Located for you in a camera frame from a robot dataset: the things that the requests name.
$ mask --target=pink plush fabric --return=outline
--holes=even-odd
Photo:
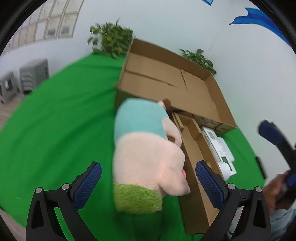
[[[179,132],[178,128],[175,126],[175,124],[169,118],[164,118],[163,119],[163,128],[165,130],[166,135],[174,137],[175,138],[175,144],[178,147],[181,147],[181,145],[182,145],[182,137],[180,135],[180,132]]]
[[[185,156],[179,147],[181,136],[173,135],[178,145],[146,132],[133,132],[120,138],[113,157],[114,182],[154,189],[160,197],[166,193],[173,196],[190,193],[182,173]]]

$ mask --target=framed picture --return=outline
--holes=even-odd
[[[57,31],[59,28],[59,23],[61,21],[61,17],[50,18],[47,23],[47,29],[45,38],[55,38],[57,36]]]
[[[29,25],[29,22],[30,22],[30,19],[31,19],[31,16],[29,16],[22,24],[22,28],[25,28]]]
[[[27,28],[23,28],[20,31],[20,36],[19,36],[19,47],[24,45],[26,43],[26,35],[27,35]]]
[[[16,32],[13,36],[13,43],[12,43],[12,48],[15,49],[18,47],[18,41],[19,41],[19,37],[20,37],[20,32]]]
[[[30,24],[38,21],[41,9],[42,9],[42,6],[37,8],[37,10],[35,10],[35,12],[32,13],[31,19],[30,19]]]
[[[59,30],[59,37],[73,36],[77,17],[78,14],[64,15],[61,28]]]
[[[13,36],[12,36],[12,38],[9,40],[8,44],[6,45],[7,51],[12,50],[12,44],[13,44]]]
[[[35,30],[36,30],[36,24],[35,23],[28,26],[27,36],[26,36],[26,43],[30,43],[30,42],[34,41]]]
[[[54,0],[48,0],[46,3],[43,4],[41,14],[39,16],[40,21],[48,19],[49,14],[51,13],[53,4],[54,4]]]
[[[52,9],[51,16],[62,15],[68,0],[56,0]]]
[[[43,40],[47,21],[42,21],[37,24],[35,40]]]
[[[79,12],[84,0],[69,0],[68,6],[66,8],[66,14]]]

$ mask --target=potted plant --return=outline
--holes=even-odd
[[[197,63],[212,74],[216,73],[216,70],[214,70],[213,68],[213,63],[202,55],[202,53],[204,52],[202,49],[197,49],[196,53],[192,53],[189,50],[183,49],[180,49],[180,51],[183,53],[183,57],[187,58],[189,61]]]
[[[91,37],[87,43],[93,45],[95,54],[104,53],[113,58],[118,58],[122,53],[128,51],[133,39],[133,31],[130,28],[123,28],[118,25],[119,19],[115,24],[95,24],[90,27]]]

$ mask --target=plush toy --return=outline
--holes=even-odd
[[[166,195],[190,193],[183,170],[182,138],[169,119],[168,99],[126,99],[114,128],[113,196],[117,211],[153,213]]]

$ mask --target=green fuzzy plush fabric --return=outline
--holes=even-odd
[[[134,184],[113,182],[113,196],[117,211],[129,214],[154,213],[163,203],[156,190]]]

